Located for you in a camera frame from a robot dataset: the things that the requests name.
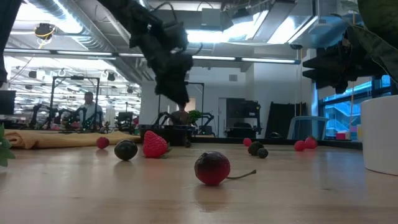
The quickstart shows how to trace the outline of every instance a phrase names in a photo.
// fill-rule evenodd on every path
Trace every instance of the red berry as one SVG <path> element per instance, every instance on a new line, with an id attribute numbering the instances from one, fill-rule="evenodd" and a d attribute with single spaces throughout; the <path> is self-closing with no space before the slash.
<path id="1" fill-rule="evenodd" d="M 304 149 L 305 149 L 305 142 L 304 141 L 297 141 L 295 144 L 294 144 L 294 149 L 297 151 L 297 152 L 302 152 L 302 151 L 304 151 Z"/>
<path id="2" fill-rule="evenodd" d="M 99 137 L 97 139 L 97 147 L 98 149 L 104 149 L 109 146 L 109 139 L 106 137 Z"/>
<path id="3" fill-rule="evenodd" d="M 195 163 L 195 174 L 206 185 L 216 186 L 231 171 L 229 160 L 219 152 L 205 152 Z"/>
<path id="4" fill-rule="evenodd" d="M 167 152 L 167 142 L 153 131 L 147 131 L 144 136 L 143 152 L 147 158 L 159 158 Z"/>
<path id="5" fill-rule="evenodd" d="M 251 140 L 249 138 L 243 139 L 243 144 L 246 147 L 249 147 L 251 145 Z"/>
<path id="6" fill-rule="evenodd" d="M 315 149 L 316 147 L 318 147 L 318 142 L 313 137 L 308 137 L 305 140 L 305 148 L 307 148 L 307 149 Z"/>

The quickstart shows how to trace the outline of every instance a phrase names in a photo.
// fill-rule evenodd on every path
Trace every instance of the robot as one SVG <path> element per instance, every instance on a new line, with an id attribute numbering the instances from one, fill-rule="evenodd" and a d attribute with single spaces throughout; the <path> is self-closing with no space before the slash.
<path id="1" fill-rule="evenodd" d="M 1 1 L 0 58 L 15 21 L 22 0 Z M 163 22 L 134 0 L 99 0 L 111 14 L 131 33 L 130 48 L 139 47 L 156 74 L 157 95 L 164 95 L 177 104 L 189 102 L 184 83 L 186 73 L 193 66 L 192 55 L 186 53 L 188 38 L 182 22 Z M 0 62 L 0 82 L 7 73 Z"/>

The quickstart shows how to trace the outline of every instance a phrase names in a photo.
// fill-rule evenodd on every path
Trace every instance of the strawberry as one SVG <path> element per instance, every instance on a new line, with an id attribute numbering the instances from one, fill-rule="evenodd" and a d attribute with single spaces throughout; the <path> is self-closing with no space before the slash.
<path id="1" fill-rule="evenodd" d="M 167 142 L 153 131 L 147 131 L 144 136 L 144 155 L 147 158 L 159 158 L 167 152 Z"/>

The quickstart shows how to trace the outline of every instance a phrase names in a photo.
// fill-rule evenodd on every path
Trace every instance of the shirt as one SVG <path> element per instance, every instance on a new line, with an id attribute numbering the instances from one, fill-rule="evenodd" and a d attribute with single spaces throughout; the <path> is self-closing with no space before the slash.
<path id="1" fill-rule="evenodd" d="M 80 108 L 86 108 L 87 109 L 87 112 L 86 112 L 86 120 L 87 120 L 88 118 L 90 118 L 91 116 L 94 115 L 95 103 L 83 104 L 83 105 L 80 106 Z M 97 112 L 99 112 L 99 111 L 102 112 L 102 107 L 100 105 L 97 105 Z M 83 111 L 79 111 L 79 119 L 80 119 L 80 126 L 81 126 L 81 123 L 83 122 Z M 100 116 L 99 116 L 99 114 L 97 114 L 96 122 L 99 122 L 99 121 L 100 121 Z"/>

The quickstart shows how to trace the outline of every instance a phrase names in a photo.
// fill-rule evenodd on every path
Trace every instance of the table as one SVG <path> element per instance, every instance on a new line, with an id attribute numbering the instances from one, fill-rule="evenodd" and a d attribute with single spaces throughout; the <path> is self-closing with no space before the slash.
<path id="1" fill-rule="evenodd" d="M 175 147 L 166 159 L 121 162 L 93 147 L 15 151 L 0 168 L 0 223 L 393 223 L 398 178 L 366 170 L 361 151 L 266 146 L 267 159 L 240 144 Z M 231 175 L 205 187 L 193 165 L 220 151 Z"/>

